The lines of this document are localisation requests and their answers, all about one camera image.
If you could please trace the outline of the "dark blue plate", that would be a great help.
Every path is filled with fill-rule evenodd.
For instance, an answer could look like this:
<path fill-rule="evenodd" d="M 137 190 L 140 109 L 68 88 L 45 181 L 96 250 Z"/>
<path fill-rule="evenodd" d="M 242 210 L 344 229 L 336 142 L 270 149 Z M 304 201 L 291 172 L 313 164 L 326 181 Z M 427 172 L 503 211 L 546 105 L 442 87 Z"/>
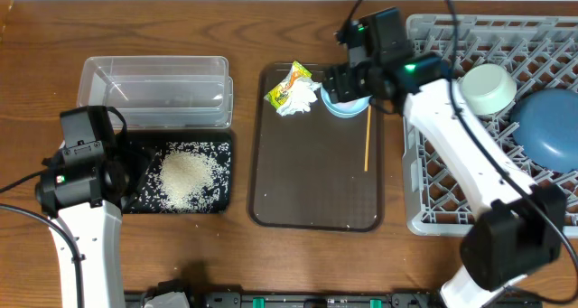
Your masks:
<path fill-rule="evenodd" d="M 510 122 L 513 137 L 534 163 L 558 173 L 577 169 L 577 93 L 545 89 L 521 99 Z"/>

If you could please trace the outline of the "mint green bowl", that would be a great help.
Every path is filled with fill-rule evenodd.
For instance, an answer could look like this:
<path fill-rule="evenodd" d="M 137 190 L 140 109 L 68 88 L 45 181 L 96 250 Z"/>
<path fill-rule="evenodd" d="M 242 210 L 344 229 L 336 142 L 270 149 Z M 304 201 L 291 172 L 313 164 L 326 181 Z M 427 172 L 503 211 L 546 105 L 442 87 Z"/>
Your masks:
<path fill-rule="evenodd" d="M 517 93 L 514 79 L 504 68 L 492 63 L 469 70 L 460 87 L 471 111 L 478 116 L 499 112 L 513 101 Z"/>

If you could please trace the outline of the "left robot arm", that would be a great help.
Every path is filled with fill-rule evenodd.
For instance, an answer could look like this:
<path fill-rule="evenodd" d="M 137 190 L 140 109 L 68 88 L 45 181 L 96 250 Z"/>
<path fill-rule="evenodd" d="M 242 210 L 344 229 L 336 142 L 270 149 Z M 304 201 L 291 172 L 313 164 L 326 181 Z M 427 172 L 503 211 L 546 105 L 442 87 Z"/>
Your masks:
<path fill-rule="evenodd" d="M 123 307 L 120 265 L 123 214 L 137 198 L 152 156 L 116 132 L 114 107 L 86 106 L 61 113 L 64 141 L 35 186 L 51 223 L 65 307 Z"/>

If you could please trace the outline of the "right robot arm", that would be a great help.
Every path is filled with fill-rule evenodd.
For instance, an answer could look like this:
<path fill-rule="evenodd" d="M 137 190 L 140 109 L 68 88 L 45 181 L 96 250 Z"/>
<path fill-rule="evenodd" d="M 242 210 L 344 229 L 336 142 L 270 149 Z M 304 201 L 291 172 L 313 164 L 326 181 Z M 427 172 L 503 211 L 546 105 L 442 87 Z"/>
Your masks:
<path fill-rule="evenodd" d="M 539 300 L 515 284 L 567 250 L 566 198 L 541 187 L 498 147 L 472 114 L 446 63 L 434 54 L 413 59 L 333 65 L 322 83 L 333 103 L 389 100 L 426 137 L 461 187 L 475 217 L 462 239 L 462 265 L 438 292 L 441 307 L 487 307 L 506 292 Z"/>

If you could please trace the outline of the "white rice pile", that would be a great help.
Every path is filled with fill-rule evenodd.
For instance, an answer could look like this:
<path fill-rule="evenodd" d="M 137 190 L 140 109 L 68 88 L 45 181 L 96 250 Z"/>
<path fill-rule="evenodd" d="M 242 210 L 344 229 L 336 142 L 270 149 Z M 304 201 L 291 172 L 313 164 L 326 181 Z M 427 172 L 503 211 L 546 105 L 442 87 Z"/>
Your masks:
<path fill-rule="evenodd" d="M 229 141 L 168 142 L 156 147 L 133 213 L 214 214 L 229 205 Z"/>

